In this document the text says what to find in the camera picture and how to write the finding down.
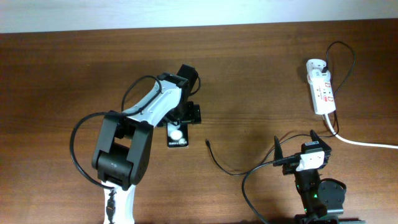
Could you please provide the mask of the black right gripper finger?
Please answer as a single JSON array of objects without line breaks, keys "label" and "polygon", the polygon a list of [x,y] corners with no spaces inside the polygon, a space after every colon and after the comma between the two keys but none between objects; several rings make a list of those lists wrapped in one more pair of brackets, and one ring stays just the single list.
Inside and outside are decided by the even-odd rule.
[{"label": "black right gripper finger", "polygon": [[327,151],[331,152],[331,147],[330,147],[325,141],[323,141],[323,140],[320,138],[320,136],[318,136],[318,134],[317,134],[313,129],[310,130],[310,137],[311,137],[311,139],[312,139],[313,142],[317,141],[317,142],[318,142],[318,145],[319,145],[325,152],[327,152]]},{"label": "black right gripper finger", "polygon": [[274,136],[274,160],[278,161],[282,158],[283,158],[283,153],[279,138],[277,136]]}]

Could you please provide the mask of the black Galaxy flip phone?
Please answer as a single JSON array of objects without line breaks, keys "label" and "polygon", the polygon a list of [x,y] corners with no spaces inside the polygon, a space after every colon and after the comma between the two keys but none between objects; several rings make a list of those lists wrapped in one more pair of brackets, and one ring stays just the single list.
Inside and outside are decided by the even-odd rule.
[{"label": "black Galaxy flip phone", "polygon": [[167,146],[169,148],[188,147],[188,126],[167,124]]}]

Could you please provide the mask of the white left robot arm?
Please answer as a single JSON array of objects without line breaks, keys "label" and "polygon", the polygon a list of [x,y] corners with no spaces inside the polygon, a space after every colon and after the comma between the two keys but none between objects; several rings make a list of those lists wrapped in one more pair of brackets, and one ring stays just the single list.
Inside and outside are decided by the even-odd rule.
[{"label": "white left robot arm", "polygon": [[156,127],[167,130],[167,146],[188,146],[188,125],[201,123],[200,107],[189,101],[200,88],[193,67],[154,78],[143,99],[103,119],[91,162],[104,188],[105,223],[134,223],[134,192],[149,165]]}]

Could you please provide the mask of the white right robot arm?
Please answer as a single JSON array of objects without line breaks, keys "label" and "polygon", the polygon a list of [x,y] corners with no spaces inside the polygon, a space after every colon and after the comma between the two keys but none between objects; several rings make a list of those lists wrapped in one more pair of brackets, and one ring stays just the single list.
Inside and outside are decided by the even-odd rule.
[{"label": "white right robot arm", "polygon": [[331,147],[315,131],[310,131],[310,142],[301,145],[301,151],[285,157],[281,142],[274,138],[274,166],[281,166],[284,175],[295,176],[295,186],[305,213],[294,217],[295,223],[365,223],[358,218],[339,219],[347,187],[339,180],[321,179],[319,170],[328,164]]}]

